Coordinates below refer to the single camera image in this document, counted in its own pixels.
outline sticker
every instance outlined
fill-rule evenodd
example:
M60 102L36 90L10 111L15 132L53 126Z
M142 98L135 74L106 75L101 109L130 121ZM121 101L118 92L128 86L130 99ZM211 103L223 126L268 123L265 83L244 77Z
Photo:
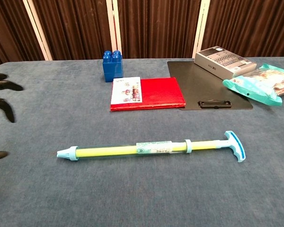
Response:
M110 104L141 103L140 77L115 78Z
M138 154L155 154L172 152L171 141L137 143Z
M243 64L250 64L251 63L251 61L241 61L241 63L243 63Z
M240 69L241 69L240 67L235 67L235 68L233 68L233 69L229 69L229 71L235 72L235 71L238 71L238 70L240 70Z

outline dark curtain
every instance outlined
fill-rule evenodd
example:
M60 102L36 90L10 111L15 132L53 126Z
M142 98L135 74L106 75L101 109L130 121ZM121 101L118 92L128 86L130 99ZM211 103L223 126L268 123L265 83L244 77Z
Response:
M105 0L34 0L54 60L101 59L111 50Z
M44 60L22 0L0 0L0 64Z
M202 49L284 56L284 0L211 0Z
M191 58L201 0L119 0L125 58Z

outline gray box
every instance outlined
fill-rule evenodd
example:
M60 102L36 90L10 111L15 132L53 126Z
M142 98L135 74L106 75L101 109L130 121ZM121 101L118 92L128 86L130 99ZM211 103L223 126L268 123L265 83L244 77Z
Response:
M255 70L257 64L219 46L202 50L195 55L195 64L221 79L231 79Z

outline red book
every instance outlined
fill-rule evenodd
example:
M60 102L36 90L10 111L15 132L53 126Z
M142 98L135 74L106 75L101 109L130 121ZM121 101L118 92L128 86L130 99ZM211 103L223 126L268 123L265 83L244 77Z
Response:
M184 107L185 100L175 77L141 79L141 103L110 105L111 111Z

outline nozzle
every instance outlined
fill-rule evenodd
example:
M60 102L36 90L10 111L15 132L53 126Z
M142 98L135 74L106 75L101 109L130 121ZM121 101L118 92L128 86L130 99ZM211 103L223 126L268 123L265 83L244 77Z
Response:
M71 161L78 161L79 159L76 157L76 148L77 146L70 147L66 150L59 150L57 151L57 157L66 158Z

